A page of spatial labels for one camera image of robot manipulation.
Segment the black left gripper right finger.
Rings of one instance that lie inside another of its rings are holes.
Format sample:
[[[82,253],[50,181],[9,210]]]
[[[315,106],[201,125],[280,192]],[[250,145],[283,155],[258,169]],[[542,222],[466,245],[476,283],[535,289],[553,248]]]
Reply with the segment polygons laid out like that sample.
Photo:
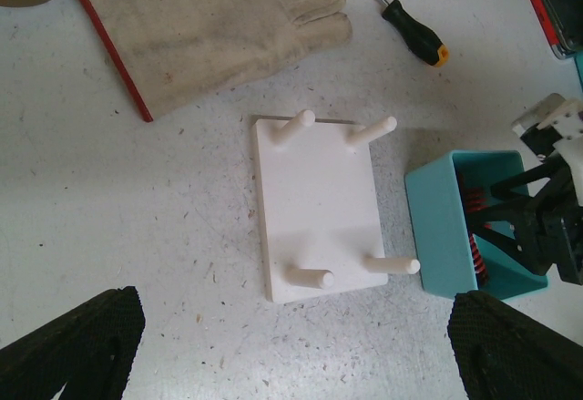
[[[582,397],[582,346],[485,292],[455,296],[447,334],[470,399]]]

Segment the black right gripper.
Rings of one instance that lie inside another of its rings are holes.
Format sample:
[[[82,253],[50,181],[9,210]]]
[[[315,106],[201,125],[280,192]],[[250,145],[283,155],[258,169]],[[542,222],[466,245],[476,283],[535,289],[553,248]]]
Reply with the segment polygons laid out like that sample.
[[[537,157],[532,169],[490,187],[499,200],[519,196],[517,188],[543,180],[526,201],[498,203],[466,214],[466,226],[529,272],[544,276],[555,264],[564,282],[582,283],[582,101],[552,93],[512,123],[512,130]],[[512,226],[512,235],[493,228]]]

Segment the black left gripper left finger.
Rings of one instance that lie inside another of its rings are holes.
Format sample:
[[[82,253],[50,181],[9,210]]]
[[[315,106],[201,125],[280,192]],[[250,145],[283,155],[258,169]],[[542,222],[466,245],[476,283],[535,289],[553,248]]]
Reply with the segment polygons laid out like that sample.
[[[1,397],[120,399],[144,329],[137,289],[106,290],[1,349]]]

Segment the large red spring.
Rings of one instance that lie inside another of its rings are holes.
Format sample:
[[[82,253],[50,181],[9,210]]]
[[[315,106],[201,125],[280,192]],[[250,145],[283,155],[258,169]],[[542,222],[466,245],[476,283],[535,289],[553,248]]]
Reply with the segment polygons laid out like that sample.
[[[480,211],[487,207],[486,191],[481,187],[467,187],[465,184],[464,175],[457,171],[455,173],[458,184],[458,190],[465,214],[465,224],[469,229],[468,214]]]

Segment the black orange flathead screwdriver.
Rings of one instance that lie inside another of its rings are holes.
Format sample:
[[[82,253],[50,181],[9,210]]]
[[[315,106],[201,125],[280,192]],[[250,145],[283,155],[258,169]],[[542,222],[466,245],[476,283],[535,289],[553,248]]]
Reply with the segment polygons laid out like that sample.
[[[449,59],[449,50],[428,26],[411,17],[399,0],[376,0],[384,9],[381,16],[391,24],[409,51],[431,67],[441,67]]]

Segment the teal spring tray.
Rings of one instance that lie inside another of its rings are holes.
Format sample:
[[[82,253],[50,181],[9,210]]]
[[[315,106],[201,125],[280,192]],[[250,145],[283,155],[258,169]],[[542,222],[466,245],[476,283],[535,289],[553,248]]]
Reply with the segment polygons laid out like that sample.
[[[488,241],[477,236],[472,238],[465,225],[459,181],[463,182],[464,192],[482,190],[482,201],[489,206],[498,200],[488,188],[523,171],[523,160],[514,150],[452,150],[405,176],[415,248],[426,292],[453,299],[459,293],[482,290],[508,301],[548,287],[545,275],[529,272]],[[476,277],[472,239],[486,267],[488,280],[484,284]]]

